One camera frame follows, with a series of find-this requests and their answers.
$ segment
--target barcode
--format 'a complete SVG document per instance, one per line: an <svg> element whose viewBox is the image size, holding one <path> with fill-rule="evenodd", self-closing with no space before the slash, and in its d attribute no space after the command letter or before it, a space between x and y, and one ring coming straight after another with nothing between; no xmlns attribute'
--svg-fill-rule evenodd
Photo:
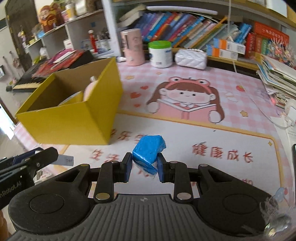
<svg viewBox="0 0 296 241"><path fill-rule="evenodd" d="M236 59L236 54L235 54L235 53L231 53L231 54L230 54L230 58L231 58L231 59Z"/></svg>
<svg viewBox="0 0 296 241"><path fill-rule="evenodd" d="M237 46L237 52L238 52L238 53L244 53L244 47L242 47L242 46Z"/></svg>

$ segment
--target open box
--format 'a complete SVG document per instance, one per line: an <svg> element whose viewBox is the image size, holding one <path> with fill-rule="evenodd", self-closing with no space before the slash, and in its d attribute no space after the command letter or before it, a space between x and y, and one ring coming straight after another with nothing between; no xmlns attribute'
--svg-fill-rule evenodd
<svg viewBox="0 0 296 241"><path fill-rule="evenodd" d="M86 101L58 106L98 78ZM123 89L115 58L49 76L16 113L38 143L106 145Z"/></svg>

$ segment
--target floor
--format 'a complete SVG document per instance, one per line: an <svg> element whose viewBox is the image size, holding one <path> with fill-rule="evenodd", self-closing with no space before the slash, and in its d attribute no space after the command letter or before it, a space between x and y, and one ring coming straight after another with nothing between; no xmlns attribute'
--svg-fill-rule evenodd
<svg viewBox="0 0 296 241"><path fill-rule="evenodd" d="M25 152L23 146L13 136L13 123L0 108L0 159L3 157L11 157ZM8 216L8 206L3 208L3 214L7 221L8 230L12 234L15 232L12 222Z"/></svg>

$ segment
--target pink thermos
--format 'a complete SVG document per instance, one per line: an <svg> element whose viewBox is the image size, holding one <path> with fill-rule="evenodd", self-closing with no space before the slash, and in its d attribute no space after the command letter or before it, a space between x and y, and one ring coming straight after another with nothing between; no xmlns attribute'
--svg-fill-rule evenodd
<svg viewBox="0 0 296 241"><path fill-rule="evenodd" d="M145 63L143 51L142 34L139 28L121 31L124 56L130 66L137 66Z"/></svg>

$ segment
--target white handbag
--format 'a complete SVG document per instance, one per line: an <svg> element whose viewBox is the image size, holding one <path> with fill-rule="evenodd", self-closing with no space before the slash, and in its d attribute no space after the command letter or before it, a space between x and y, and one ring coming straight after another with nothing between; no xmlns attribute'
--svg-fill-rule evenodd
<svg viewBox="0 0 296 241"><path fill-rule="evenodd" d="M205 69L207 66L207 53L199 49L179 49L175 55L177 65Z"/></svg>

